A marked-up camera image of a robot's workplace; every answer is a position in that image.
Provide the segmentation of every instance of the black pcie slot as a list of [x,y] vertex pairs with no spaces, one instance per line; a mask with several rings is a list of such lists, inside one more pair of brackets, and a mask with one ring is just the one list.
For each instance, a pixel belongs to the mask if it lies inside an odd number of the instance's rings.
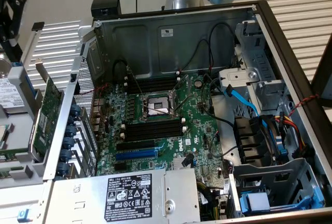
[[126,142],[182,136],[180,120],[167,120],[126,126]]
[[147,149],[147,148],[154,148],[155,141],[141,141],[141,142],[129,142],[129,143],[121,143],[116,145],[116,149],[120,150],[140,150],[140,149]]
[[[177,83],[175,77],[144,79],[137,80],[137,82],[143,93],[172,90]],[[134,80],[129,81],[127,92],[129,94],[140,93],[140,90]]]

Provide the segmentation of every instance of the blue pcie slot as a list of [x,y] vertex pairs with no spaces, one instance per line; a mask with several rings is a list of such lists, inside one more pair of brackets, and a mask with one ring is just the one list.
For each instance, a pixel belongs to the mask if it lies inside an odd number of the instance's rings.
[[157,157],[158,151],[155,149],[148,149],[148,150],[138,150],[138,151],[131,151],[131,152],[124,152],[124,153],[117,153],[115,155],[116,161],[121,160],[128,160],[128,159],[136,159],[136,158],[150,158],[150,157]]

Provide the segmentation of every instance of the motherboard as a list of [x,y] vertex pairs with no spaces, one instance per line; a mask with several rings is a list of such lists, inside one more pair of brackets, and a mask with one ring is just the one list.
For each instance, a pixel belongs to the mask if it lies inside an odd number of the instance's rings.
[[[173,102],[176,107],[171,107],[169,94],[172,90],[140,93],[130,86],[120,85],[109,89],[96,110],[109,124],[109,128],[103,127],[99,131],[98,176],[163,168],[183,169],[184,159],[190,156],[193,165],[187,167],[195,168],[199,181],[208,186],[222,187],[221,170],[227,168],[223,168],[222,160],[214,158],[208,149],[210,145],[214,153],[221,152],[219,138],[213,138],[218,132],[216,120],[205,114],[201,107],[203,76],[189,74],[174,84],[173,96],[176,99]],[[203,95],[208,101],[209,87],[205,87]],[[166,133],[159,129],[158,124],[167,124],[164,127]],[[137,149],[137,143],[146,149]],[[152,157],[144,157],[142,152],[154,153]]]

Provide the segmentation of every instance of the power supply label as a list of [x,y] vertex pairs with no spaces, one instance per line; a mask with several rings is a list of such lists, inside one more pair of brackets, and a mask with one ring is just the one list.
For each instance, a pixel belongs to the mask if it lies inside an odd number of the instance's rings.
[[152,217],[152,174],[108,179],[107,222]]

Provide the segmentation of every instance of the capacitor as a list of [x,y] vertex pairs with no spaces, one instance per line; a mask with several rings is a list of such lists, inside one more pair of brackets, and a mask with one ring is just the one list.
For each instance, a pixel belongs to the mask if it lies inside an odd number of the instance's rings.
[[220,176],[222,175],[222,172],[223,172],[223,170],[222,170],[222,168],[218,168],[218,178],[220,178]]
[[196,89],[201,89],[203,86],[203,83],[200,80],[195,80],[193,85],[195,86]]

